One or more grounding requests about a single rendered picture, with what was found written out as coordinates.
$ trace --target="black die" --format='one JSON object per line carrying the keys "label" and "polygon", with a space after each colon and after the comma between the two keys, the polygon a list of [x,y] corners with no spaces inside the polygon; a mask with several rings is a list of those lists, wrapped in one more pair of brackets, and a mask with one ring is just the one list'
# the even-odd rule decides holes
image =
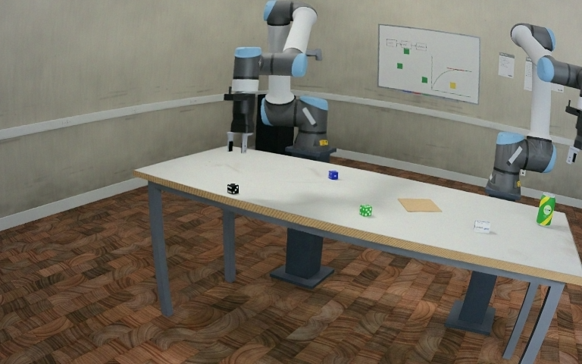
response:
{"label": "black die", "polygon": [[239,185],[238,184],[229,184],[227,191],[231,195],[236,195],[239,192]]}

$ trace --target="whiteboard frame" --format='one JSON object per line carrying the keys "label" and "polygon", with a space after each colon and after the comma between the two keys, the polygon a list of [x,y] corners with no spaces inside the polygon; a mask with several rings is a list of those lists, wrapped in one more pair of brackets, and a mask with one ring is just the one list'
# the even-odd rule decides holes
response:
{"label": "whiteboard frame", "polygon": [[406,89],[395,89],[393,87],[386,87],[386,86],[380,86],[380,28],[381,27],[397,27],[397,28],[407,28],[407,29],[416,29],[416,30],[426,30],[427,32],[435,32],[435,33],[445,33],[445,34],[452,34],[452,35],[456,35],[456,36],[469,36],[468,34],[460,34],[460,33],[452,33],[452,32],[445,32],[442,30],[433,30],[433,29],[424,29],[424,28],[415,28],[415,27],[404,27],[401,25],[393,25],[393,24],[378,24],[378,62],[377,62],[377,69],[376,69],[376,79],[377,79],[377,83],[376,86],[380,87],[381,89],[394,89],[396,91],[400,91],[403,93],[409,93],[415,96],[429,96],[429,97],[436,97],[438,99],[443,99],[443,100],[447,100],[447,101],[453,101],[453,102],[464,102],[470,105],[479,105],[480,104],[480,96],[481,96],[481,37],[479,36],[469,36],[471,38],[477,38],[479,39],[479,75],[478,75],[478,87],[477,87],[477,102],[470,102],[470,101],[463,101],[463,100],[457,100],[457,99],[451,99],[449,97],[445,97],[445,96],[437,96],[437,95],[428,95],[428,94],[420,94],[420,93],[413,93],[411,91],[408,91]]}

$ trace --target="floor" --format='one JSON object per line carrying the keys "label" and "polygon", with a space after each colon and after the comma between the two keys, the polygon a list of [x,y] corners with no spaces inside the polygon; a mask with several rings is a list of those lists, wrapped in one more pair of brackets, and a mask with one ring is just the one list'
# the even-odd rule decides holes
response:
{"label": "floor", "polygon": [[[332,163],[483,194],[361,162]],[[470,272],[325,240],[336,273],[314,290],[269,278],[283,228],[237,216],[224,281],[221,211],[163,194],[174,314],[157,303],[146,188],[0,232],[0,364],[518,362],[501,358],[526,284],[498,278],[489,337],[445,328]],[[521,203],[535,205],[523,198]],[[565,212],[582,251],[582,210]],[[567,285],[537,363],[582,362],[582,287]]]}

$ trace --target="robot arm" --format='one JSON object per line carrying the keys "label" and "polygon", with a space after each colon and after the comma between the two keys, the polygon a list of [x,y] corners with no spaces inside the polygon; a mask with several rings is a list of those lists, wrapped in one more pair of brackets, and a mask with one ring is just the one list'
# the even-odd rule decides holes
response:
{"label": "robot arm", "polygon": [[577,107],[571,107],[570,102],[566,106],[566,112],[577,117],[576,139],[574,146],[571,146],[568,151],[568,159],[566,160],[568,164],[572,164],[582,149],[582,67],[556,61],[552,56],[547,55],[538,62],[537,75],[542,81],[580,90]]}
{"label": "robot arm", "polygon": [[555,37],[550,29],[530,24],[516,24],[512,40],[531,58],[533,64],[530,133],[499,133],[495,164],[485,192],[500,199],[521,198],[520,170],[550,172],[555,164],[556,150],[549,135],[552,90],[536,72],[541,58],[552,54]]}
{"label": "robot arm", "polygon": [[246,140],[255,129],[252,118],[259,75],[269,76],[269,92],[260,110],[263,122],[271,126],[299,127],[296,147],[327,147],[327,102],[313,97],[296,99],[290,82],[291,77],[305,75],[308,56],[321,60],[320,49],[307,49],[317,13],[303,2],[269,1],[263,18],[268,24],[269,52],[257,47],[235,51],[233,84],[224,95],[225,100],[233,101],[233,122],[227,133],[229,151],[233,148],[234,134],[241,133],[244,153]]}

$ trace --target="die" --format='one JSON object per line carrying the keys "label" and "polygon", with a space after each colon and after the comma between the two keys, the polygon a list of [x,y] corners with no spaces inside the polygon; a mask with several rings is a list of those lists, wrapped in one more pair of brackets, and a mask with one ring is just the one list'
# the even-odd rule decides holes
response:
{"label": "die", "polygon": [[238,184],[229,184],[227,186],[227,192],[231,195],[236,195],[239,192],[239,185]]}
{"label": "die", "polygon": [[372,216],[372,206],[360,205],[360,215],[365,217]]}

